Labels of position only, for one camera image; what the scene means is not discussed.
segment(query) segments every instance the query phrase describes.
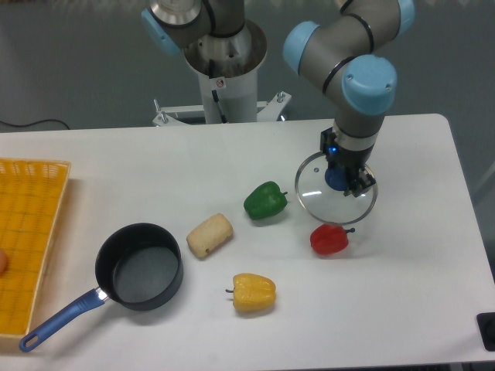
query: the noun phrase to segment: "robotic arm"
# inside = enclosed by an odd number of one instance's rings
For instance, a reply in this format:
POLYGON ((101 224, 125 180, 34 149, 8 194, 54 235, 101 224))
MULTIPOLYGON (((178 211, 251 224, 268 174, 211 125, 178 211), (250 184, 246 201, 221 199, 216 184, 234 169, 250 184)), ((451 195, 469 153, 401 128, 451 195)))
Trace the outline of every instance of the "robotic arm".
POLYGON ((371 55, 405 32, 415 17, 412 0, 348 0, 331 26, 296 26, 283 54, 288 65, 337 107, 332 128, 321 133, 328 186, 358 197, 375 183, 365 165, 385 113, 394 102, 397 74, 371 55))
POLYGON ((244 0, 152 0, 142 20, 163 52, 183 50, 208 124, 257 120, 257 70, 267 43, 245 19, 244 0))

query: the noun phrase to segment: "white table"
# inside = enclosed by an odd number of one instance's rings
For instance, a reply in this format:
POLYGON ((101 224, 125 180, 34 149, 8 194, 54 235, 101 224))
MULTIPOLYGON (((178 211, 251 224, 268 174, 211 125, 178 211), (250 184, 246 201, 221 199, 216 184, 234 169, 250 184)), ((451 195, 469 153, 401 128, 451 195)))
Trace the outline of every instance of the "white table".
POLYGON ((495 359, 476 315, 495 290, 445 118, 388 117, 369 165, 380 194, 351 245, 318 258, 320 225, 299 205, 295 171, 332 121, 0 135, 0 156, 72 162, 34 325, 95 287, 94 259, 115 230, 156 223, 178 240, 184 281, 151 312, 108 302, 0 369, 311 369, 495 359), (289 204, 252 223, 242 204, 276 181, 289 204), (198 261, 186 235, 222 212, 234 239, 198 261), (277 284, 275 309, 243 317, 225 288, 252 272, 277 284))

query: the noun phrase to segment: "red bell pepper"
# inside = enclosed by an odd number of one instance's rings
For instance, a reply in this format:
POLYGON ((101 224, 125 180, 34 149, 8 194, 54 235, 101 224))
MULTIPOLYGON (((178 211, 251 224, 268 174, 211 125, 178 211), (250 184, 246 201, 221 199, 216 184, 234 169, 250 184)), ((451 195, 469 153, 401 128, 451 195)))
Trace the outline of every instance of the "red bell pepper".
POLYGON ((345 249, 349 244, 347 234, 354 231, 354 228, 345 230, 341 226, 323 224, 311 233, 309 241, 311 242, 312 249, 318 255, 330 255, 345 249))

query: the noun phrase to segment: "black cable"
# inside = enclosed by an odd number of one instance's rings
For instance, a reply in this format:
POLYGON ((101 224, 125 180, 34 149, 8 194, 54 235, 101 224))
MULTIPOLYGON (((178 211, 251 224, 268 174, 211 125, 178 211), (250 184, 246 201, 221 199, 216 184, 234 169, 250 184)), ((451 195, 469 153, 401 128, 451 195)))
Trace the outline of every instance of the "black cable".
POLYGON ((0 120, 0 124, 5 125, 5 126, 9 126, 11 128, 28 128, 29 126, 42 124, 44 122, 58 122, 59 124, 62 124, 67 130, 70 130, 69 125, 67 125, 65 122, 63 122, 61 120, 57 120, 56 118, 47 118, 45 120, 35 121, 35 122, 30 123, 30 124, 10 124, 8 122, 0 120))

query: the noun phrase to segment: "bread roll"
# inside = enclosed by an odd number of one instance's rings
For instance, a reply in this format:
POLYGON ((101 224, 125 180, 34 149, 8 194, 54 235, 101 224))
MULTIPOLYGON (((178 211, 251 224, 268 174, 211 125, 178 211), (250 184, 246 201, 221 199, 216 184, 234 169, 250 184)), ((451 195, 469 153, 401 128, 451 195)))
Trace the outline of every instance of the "bread roll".
POLYGON ((234 233, 227 218, 218 213, 202 222, 187 235, 187 244, 195 257, 203 259, 213 253, 234 233))

